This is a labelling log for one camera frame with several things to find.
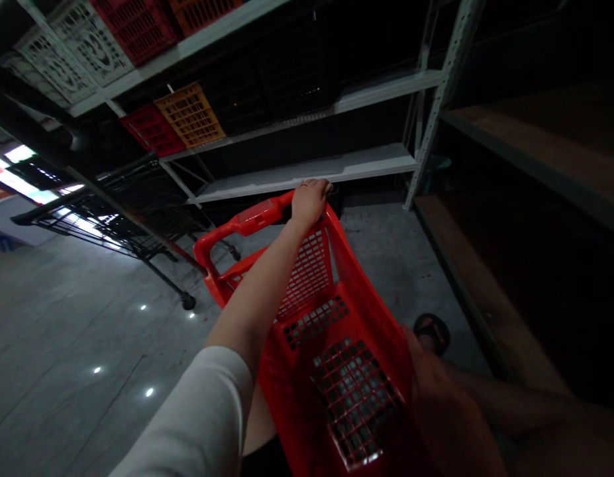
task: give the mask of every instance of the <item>gray floor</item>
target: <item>gray floor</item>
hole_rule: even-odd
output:
[[[342,222],[397,320],[443,317],[447,359],[489,374],[415,215],[353,207]],[[245,255],[277,233],[233,241]],[[226,270],[231,257],[215,252]],[[193,316],[141,262],[74,238],[0,253],[0,476],[106,475],[165,400],[219,308],[191,267],[155,263],[195,295]]]

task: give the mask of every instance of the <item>cart wheel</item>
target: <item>cart wheel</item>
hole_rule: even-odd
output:
[[[240,252],[236,249],[236,247],[232,247],[229,252],[232,254],[234,261],[240,262]]]
[[[183,303],[183,309],[193,309],[196,306],[196,298],[189,293],[185,292],[181,295],[181,302]]]

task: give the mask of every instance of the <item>shopping basket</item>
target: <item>shopping basket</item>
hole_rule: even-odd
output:
[[[261,202],[194,246],[221,307],[264,249],[219,274],[212,246],[278,222],[292,198]],[[409,411],[412,371],[401,328],[327,204],[298,252],[258,375],[293,474],[440,475]]]

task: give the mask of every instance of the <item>person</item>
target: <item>person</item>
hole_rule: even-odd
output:
[[[291,219],[111,476],[290,475],[254,384],[297,252],[330,189],[326,180],[309,180],[295,190]],[[614,413],[442,361],[450,333],[434,315],[404,333],[414,369],[411,413],[446,477],[614,475]],[[502,458],[490,426],[519,443],[513,460]]]

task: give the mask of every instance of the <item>white shirt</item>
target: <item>white shirt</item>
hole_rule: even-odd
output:
[[[237,476],[253,393],[235,351],[201,350],[111,477]]]

